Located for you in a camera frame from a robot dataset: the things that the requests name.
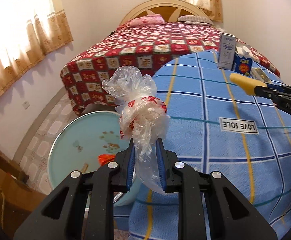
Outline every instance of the metal bolt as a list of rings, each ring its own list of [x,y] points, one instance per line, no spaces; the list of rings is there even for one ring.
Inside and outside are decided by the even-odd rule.
[[[214,171],[213,173],[212,173],[212,176],[215,178],[215,179],[219,179],[219,178],[221,178],[221,173],[220,172],[218,172],[218,171]]]
[[[176,168],[178,168],[178,169],[182,169],[182,168],[184,167],[184,163],[183,163],[183,162],[176,162],[176,163],[174,164],[174,166],[175,166]]]
[[[80,172],[79,171],[73,171],[73,172],[71,172],[71,177],[73,177],[73,178],[77,178],[77,177],[79,177],[80,176]]]
[[[114,168],[118,167],[118,164],[116,162],[110,162],[110,163],[108,163],[108,167],[111,169],[114,169]]]

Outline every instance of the label tag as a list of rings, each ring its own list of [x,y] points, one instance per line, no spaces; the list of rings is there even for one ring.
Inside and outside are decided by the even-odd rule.
[[[220,117],[220,127],[222,131],[259,134],[255,121]]]

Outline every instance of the blue blanket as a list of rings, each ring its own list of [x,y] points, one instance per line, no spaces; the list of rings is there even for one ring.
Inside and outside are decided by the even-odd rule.
[[[291,227],[291,115],[269,99],[247,96],[229,81],[232,71],[218,69],[215,62],[214,50],[193,53],[154,75],[157,97],[166,101],[171,116],[164,147],[198,171],[221,171],[280,239]],[[281,84],[265,68],[253,66]],[[220,117],[254,121],[258,134],[223,131]],[[142,185],[130,214],[131,238],[177,240],[177,205],[177,195],[163,196]]]

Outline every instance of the headboard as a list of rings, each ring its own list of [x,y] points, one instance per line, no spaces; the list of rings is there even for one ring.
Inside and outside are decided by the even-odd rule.
[[[176,22],[182,15],[208,17],[202,10],[183,0],[149,0],[132,9],[121,21],[126,21],[150,14],[161,14],[166,22]]]

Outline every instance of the cardboard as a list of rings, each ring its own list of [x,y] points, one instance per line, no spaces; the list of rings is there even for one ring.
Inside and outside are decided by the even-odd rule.
[[[8,237],[13,238],[17,228],[45,197],[0,168],[0,225]]]
[[[2,152],[0,152],[0,168],[23,182],[29,178],[15,161],[9,160]]]
[[[235,53],[236,37],[228,34],[220,34],[218,68],[232,69]]]

